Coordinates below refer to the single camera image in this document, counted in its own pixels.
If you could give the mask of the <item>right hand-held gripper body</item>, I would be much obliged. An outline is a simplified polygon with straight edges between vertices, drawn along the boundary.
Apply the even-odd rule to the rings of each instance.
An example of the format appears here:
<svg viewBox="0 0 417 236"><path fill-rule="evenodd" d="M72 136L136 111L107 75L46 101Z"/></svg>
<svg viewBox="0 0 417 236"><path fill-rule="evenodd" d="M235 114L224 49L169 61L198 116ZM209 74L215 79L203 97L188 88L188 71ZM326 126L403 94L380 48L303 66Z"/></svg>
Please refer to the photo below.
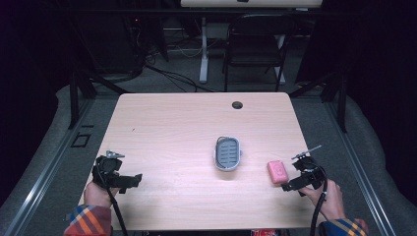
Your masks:
<svg viewBox="0 0 417 236"><path fill-rule="evenodd" d="M310 148L295 155L295 162L293 163L295 169L300 172L299 177L307 178L310 181L310 185L312 185L315 190L319 189L327 179L324 169L316 163L313 157L309 156L311 151L318 148L320 148L320 146Z"/></svg>

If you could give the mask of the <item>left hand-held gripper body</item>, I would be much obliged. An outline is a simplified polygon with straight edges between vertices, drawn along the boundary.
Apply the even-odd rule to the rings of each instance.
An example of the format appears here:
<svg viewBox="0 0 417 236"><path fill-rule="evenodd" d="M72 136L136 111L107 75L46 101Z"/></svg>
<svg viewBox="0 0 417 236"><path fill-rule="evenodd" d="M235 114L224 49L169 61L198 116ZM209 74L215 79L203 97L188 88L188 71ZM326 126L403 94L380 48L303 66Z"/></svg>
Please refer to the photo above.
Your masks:
<svg viewBox="0 0 417 236"><path fill-rule="evenodd" d="M105 155L99 156L91 170L92 182L103 189L122 189L123 181L118 170L122 165L121 158L123 157L123 154L111 150L108 150Z"/></svg>

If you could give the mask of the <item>person's left hand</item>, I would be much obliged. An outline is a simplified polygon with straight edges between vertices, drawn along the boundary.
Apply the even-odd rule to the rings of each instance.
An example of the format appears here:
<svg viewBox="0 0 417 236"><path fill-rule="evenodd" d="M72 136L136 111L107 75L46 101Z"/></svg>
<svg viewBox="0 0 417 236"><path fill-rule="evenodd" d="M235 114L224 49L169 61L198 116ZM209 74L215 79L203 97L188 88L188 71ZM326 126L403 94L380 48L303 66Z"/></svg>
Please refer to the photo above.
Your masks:
<svg viewBox="0 0 417 236"><path fill-rule="evenodd" d="M118 189L107 191L93 182L89 182L84 190L84 204L88 206L111 207L111 198L115 196Z"/></svg>

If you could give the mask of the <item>person's right hand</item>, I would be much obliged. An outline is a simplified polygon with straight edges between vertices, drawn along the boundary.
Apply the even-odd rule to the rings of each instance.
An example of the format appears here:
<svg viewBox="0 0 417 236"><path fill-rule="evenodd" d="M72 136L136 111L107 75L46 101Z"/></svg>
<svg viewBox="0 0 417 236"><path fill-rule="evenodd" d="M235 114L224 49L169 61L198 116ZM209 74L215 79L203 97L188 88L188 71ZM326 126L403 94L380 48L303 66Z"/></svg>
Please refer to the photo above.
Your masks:
<svg viewBox="0 0 417 236"><path fill-rule="evenodd" d="M300 189L300 192L306 195L314 206L318 204L323 191L324 187L317 190L308 187ZM326 220L336 220L346 217L341 189L330 179L328 179L327 194L321 206L321 214Z"/></svg>

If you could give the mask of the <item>pink soap bar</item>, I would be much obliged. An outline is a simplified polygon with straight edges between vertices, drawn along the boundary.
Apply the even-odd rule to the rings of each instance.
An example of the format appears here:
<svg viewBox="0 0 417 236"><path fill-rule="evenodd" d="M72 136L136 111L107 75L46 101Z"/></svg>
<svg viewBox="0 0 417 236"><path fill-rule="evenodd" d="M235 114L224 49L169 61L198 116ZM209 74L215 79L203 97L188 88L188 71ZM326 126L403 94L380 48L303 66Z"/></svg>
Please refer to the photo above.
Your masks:
<svg viewBox="0 0 417 236"><path fill-rule="evenodd" d="M289 181L284 164L280 160L270 161L267 165L268 174L273 184L284 184Z"/></svg>

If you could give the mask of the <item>grey soap dish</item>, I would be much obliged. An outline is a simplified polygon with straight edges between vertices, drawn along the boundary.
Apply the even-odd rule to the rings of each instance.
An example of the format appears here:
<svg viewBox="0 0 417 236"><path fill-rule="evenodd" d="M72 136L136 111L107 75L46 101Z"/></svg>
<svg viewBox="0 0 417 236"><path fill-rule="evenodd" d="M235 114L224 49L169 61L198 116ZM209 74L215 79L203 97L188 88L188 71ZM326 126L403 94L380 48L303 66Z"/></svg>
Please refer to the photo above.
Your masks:
<svg viewBox="0 0 417 236"><path fill-rule="evenodd" d="M215 143L213 158L217 169L234 171L241 162L240 142L234 137L219 137Z"/></svg>

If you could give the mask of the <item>black folding chair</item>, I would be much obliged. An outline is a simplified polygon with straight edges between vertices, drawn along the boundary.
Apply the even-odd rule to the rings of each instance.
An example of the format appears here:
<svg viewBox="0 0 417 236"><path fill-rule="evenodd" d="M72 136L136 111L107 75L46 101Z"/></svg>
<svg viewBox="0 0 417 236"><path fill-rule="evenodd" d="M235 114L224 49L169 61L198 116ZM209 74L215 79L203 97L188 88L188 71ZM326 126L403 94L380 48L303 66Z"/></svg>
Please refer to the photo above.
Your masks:
<svg viewBox="0 0 417 236"><path fill-rule="evenodd" d="M275 90L283 76L288 40L298 30L288 15L248 14L236 18L227 29L222 65L224 90L228 91L228 68L277 68Z"/></svg>

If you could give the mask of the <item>white desk leg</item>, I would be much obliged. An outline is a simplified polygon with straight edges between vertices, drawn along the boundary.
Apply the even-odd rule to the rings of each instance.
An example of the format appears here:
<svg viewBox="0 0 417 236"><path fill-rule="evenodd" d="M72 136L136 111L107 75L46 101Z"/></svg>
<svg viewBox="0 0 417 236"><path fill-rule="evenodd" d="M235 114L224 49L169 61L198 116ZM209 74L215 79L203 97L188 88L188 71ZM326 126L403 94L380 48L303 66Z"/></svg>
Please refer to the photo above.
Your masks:
<svg viewBox="0 0 417 236"><path fill-rule="evenodd" d="M199 81L205 84L208 81L209 73L209 54L208 54L208 36L207 36L207 21L202 18L202 59L200 68Z"/></svg>

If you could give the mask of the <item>grey metal floor rail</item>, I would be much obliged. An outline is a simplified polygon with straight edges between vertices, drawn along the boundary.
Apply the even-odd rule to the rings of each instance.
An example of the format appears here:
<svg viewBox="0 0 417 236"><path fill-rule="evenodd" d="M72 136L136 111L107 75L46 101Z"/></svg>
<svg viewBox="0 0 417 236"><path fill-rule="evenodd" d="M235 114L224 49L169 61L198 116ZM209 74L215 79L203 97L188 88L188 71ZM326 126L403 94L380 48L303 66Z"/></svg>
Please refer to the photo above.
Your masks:
<svg viewBox="0 0 417 236"><path fill-rule="evenodd" d="M79 119L69 129L70 104L59 102L55 117L29 166L0 206L0 236L21 235L25 231L63 161L64 152L76 136L79 123L88 115L92 105L91 99L81 102Z"/></svg>
<svg viewBox="0 0 417 236"><path fill-rule="evenodd" d="M329 116L331 124L337 131L339 138L341 139L343 146L347 152L347 159L350 165L350 169L353 172L355 181L361 190L361 194L367 204L367 207L374 218L374 221L382 236L397 236L395 230L392 227L390 220L387 217L387 213L382 205L382 202L377 195L374 187L372 186L368 175L359 159L359 155L352 144L349 135L344 133L339 127L335 108L331 103L324 103L324 108Z"/></svg>

